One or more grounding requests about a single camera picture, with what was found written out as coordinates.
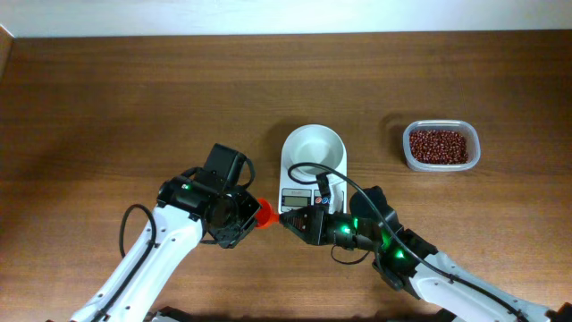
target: red bean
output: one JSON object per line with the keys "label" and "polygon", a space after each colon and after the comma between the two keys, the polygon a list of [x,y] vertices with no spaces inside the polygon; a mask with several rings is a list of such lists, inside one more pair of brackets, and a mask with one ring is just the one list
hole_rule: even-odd
{"label": "red bean", "polygon": [[413,131],[409,134],[413,157],[431,165],[461,165],[468,162],[467,140],[456,131]]}

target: white wall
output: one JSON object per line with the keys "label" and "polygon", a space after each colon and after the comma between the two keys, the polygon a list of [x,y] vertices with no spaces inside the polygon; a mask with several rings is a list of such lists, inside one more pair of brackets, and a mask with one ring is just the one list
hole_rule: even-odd
{"label": "white wall", "polygon": [[572,28],[572,0],[0,0],[15,37]]}

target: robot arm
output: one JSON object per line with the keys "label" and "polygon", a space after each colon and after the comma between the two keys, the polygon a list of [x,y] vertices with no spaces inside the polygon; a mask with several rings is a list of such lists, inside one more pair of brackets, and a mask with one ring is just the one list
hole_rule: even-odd
{"label": "robot arm", "polygon": [[[238,185],[245,164],[250,168],[250,180]],[[204,243],[230,249],[254,229],[260,204],[247,192],[254,177],[246,156],[215,144],[203,167],[191,168],[165,182],[153,212],[141,207],[150,219],[143,233],[104,286],[71,321],[142,321],[174,269],[206,233],[213,239]]]}
{"label": "robot arm", "polygon": [[[143,321],[151,305],[163,289],[175,268],[187,254],[197,247],[203,236],[199,220],[189,218],[189,212],[166,205],[155,207],[156,245],[149,253],[137,274],[131,279],[129,288],[117,298],[114,305],[100,320]],[[104,286],[86,305],[75,312],[71,321],[90,322],[112,296],[117,292],[127,274],[141,258],[151,238],[151,224],[147,223],[131,250],[115,269]]]}
{"label": "robot arm", "polygon": [[429,265],[444,272],[438,274],[411,256],[388,234],[361,195],[349,203],[353,216],[328,214],[326,208],[308,206],[281,214],[280,223],[312,245],[336,245],[347,250],[369,250],[375,254],[374,269],[394,290],[405,290],[418,299],[441,306],[453,313],[455,321],[529,322],[558,321],[549,318],[549,308],[523,301],[469,274],[432,244],[405,230],[397,213],[387,205],[381,188],[366,190],[395,236]]}
{"label": "robot arm", "polygon": [[[499,290],[459,267],[443,252],[429,255],[425,260],[494,294],[520,310],[530,322],[550,321],[546,315],[550,311],[549,308],[521,300]],[[409,283],[420,299],[436,304],[465,321],[515,321],[513,314],[508,313],[506,308],[488,296],[461,283],[451,283],[446,277],[436,274],[423,264],[418,264],[415,270],[416,273],[409,278]]]}

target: digital scale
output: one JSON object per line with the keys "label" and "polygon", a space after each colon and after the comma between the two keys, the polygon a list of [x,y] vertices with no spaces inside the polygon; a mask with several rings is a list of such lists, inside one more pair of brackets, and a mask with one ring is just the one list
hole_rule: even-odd
{"label": "digital scale", "polygon": [[[346,212],[348,199],[346,182],[334,174],[329,174],[332,196],[322,198],[317,184],[299,184],[288,176],[288,169],[300,162],[327,165],[344,175],[348,174],[346,147],[335,131],[317,124],[297,128],[288,136],[282,147],[278,213],[317,204],[330,207],[330,213]],[[311,167],[300,167],[292,171],[292,175],[303,181],[315,181],[315,176],[322,171]]]}

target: red cap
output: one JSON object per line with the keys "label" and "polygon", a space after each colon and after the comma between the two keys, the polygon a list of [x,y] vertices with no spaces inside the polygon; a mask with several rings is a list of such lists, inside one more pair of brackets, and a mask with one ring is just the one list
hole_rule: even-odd
{"label": "red cap", "polygon": [[270,203],[266,199],[259,199],[258,202],[262,206],[256,215],[258,221],[257,228],[265,229],[274,223],[278,223],[278,214],[274,212]]}

